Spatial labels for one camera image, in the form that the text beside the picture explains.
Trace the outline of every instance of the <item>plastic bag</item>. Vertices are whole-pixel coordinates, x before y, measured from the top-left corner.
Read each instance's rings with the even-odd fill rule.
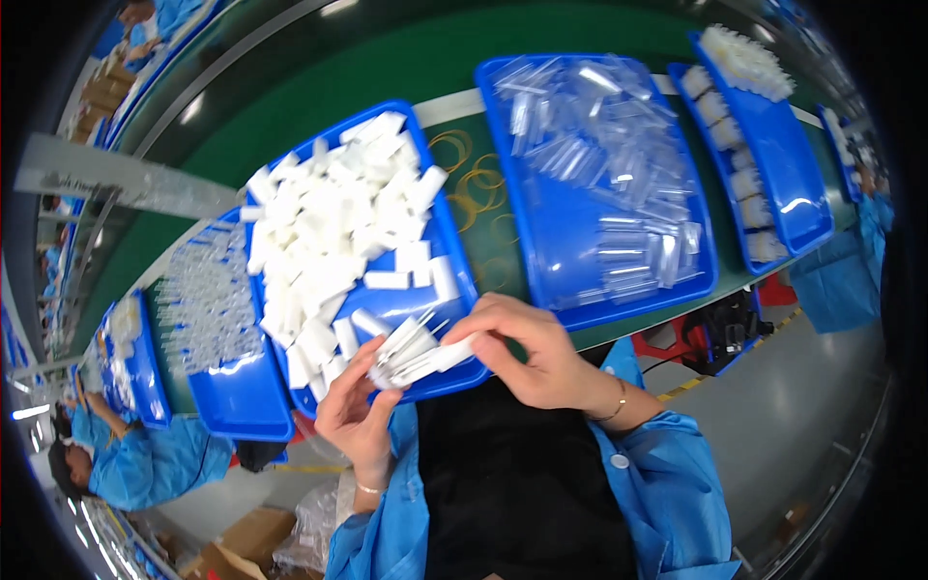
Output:
[[[329,540],[338,527],[339,477],[333,476],[300,500],[290,537],[274,551],[281,568],[308,568],[324,573],[329,565]]]

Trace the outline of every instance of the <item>right hand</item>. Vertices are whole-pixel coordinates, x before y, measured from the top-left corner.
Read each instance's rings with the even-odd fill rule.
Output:
[[[458,342],[478,330],[487,334],[470,344],[473,353],[523,404],[591,414],[613,406],[616,381],[577,354],[567,330],[549,311],[487,292],[470,315],[448,331],[442,344]],[[512,355],[503,337],[522,345],[527,364]]]
[[[384,341],[377,337],[358,349],[316,409],[318,433],[351,459],[357,481],[374,489],[385,489],[390,481],[393,454],[387,424],[403,396],[401,390],[381,391],[373,405],[367,403],[376,389],[367,372]]]

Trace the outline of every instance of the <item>person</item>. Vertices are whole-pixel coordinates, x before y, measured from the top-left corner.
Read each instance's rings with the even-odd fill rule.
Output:
[[[381,391],[368,404],[382,337],[332,382],[316,430],[357,485],[328,579],[735,574],[709,446],[695,420],[644,391],[630,340],[607,359],[613,376],[574,351],[553,314],[493,293],[442,343],[475,332],[498,389],[401,406],[402,392]]]
[[[202,4],[202,0],[128,0],[126,8],[119,16],[119,21],[131,29],[131,48],[126,60],[145,58],[155,46],[171,42],[177,29],[183,26]],[[154,19],[154,25],[157,27],[154,36],[146,33],[146,26],[152,25],[145,23],[151,19]],[[142,38],[146,38],[145,42],[138,43]]]
[[[72,500],[98,496],[114,508],[136,511],[225,477],[232,441],[210,435],[199,419],[174,418],[168,429],[150,430],[120,419],[99,393],[87,394],[86,401],[116,441],[95,446],[93,455],[61,440],[49,447],[52,477]]]

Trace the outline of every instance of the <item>bracelet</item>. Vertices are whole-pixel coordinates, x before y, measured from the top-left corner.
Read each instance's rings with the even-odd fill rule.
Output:
[[[612,413],[609,417],[598,418],[587,414],[586,416],[589,417],[590,420],[593,420],[597,423],[602,423],[604,421],[615,419],[615,416],[619,414],[619,411],[625,407],[625,389],[627,388],[626,383],[624,380],[619,379],[619,384],[622,385],[622,398],[619,399],[619,408],[615,409],[615,412]]]
[[[387,491],[387,490],[385,490],[385,489],[372,489],[372,488],[370,488],[370,487],[365,487],[364,485],[362,485],[362,484],[359,483],[359,482],[354,482],[354,484],[357,485],[357,488],[358,488],[358,489],[360,489],[361,491],[363,491],[363,492],[366,493],[366,494],[374,494],[374,495],[379,496],[380,494],[385,493],[385,492]]]

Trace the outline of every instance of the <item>black hair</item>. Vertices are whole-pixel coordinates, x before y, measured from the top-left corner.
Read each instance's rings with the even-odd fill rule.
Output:
[[[71,420],[68,419],[67,411],[60,402],[55,403],[55,417],[52,418],[52,426],[58,439],[68,439],[71,437]]]
[[[86,487],[82,487],[71,480],[71,468],[65,461],[65,451],[68,446],[60,439],[48,447],[48,465],[52,468],[52,478],[61,489],[61,492],[71,498],[71,501],[81,501],[82,497],[94,495]]]

